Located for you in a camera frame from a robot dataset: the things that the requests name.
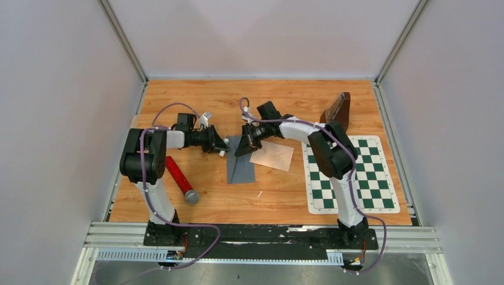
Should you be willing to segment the green white glue stick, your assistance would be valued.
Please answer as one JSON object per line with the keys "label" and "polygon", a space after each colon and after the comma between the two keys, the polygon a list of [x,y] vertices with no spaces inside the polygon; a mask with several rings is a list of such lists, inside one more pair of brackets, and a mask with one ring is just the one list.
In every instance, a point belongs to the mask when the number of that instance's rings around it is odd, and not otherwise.
{"label": "green white glue stick", "polygon": [[229,150],[229,138],[225,138],[223,140],[223,143],[225,144],[225,146],[219,150],[220,157],[224,157]]}

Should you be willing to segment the grey envelope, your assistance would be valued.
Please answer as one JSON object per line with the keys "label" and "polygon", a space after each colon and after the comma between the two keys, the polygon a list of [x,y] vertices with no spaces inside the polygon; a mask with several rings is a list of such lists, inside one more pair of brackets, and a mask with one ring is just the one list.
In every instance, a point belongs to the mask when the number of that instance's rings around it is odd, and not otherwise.
{"label": "grey envelope", "polygon": [[240,136],[227,136],[226,179],[228,184],[254,183],[256,181],[254,164],[250,162],[251,154],[236,157]]}

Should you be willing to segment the cream pink envelope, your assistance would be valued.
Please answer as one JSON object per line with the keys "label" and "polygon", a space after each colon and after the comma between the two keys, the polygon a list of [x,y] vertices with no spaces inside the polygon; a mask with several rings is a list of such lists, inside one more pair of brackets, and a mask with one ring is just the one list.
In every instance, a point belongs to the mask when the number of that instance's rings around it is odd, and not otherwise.
{"label": "cream pink envelope", "polygon": [[262,148],[252,153],[250,162],[288,172],[293,153],[293,147],[263,141]]}

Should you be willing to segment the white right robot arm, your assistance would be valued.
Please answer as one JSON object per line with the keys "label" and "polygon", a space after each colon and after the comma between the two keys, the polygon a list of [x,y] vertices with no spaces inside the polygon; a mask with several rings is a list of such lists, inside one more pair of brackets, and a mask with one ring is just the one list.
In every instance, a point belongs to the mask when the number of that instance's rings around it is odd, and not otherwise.
{"label": "white right robot arm", "polygon": [[367,219],[357,208],[355,200],[355,167],[358,154],[345,130],[338,122],[313,123],[290,114],[281,115],[271,101],[260,105],[260,118],[250,115],[240,106],[242,126],[240,143],[235,156],[241,157],[262,148],[269,137],[292,139],[311,147],[316,164],[330,179],[338,206],[339,239],[347,248],[354,248],[363,240],[368,229]]}

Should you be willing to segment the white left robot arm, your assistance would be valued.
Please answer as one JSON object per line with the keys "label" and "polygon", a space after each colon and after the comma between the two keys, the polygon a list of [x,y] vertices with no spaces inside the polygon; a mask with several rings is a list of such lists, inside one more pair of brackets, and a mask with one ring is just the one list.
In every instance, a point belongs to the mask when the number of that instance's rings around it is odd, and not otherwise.
{"label": "white left robot arm", "polygon": [[166,170],[166,151],[187,147],[201,147],[205,153],[223,156],[228,141],[222,139],[209,123],[210,112],[201,116],[179,113],[172,128],[131,128],[119,161],[120,173],[139,189],[149,210],[147,234],[159,234],[167,245],[176,245],[182,238],[177,211],[171,204],[163,175]]}

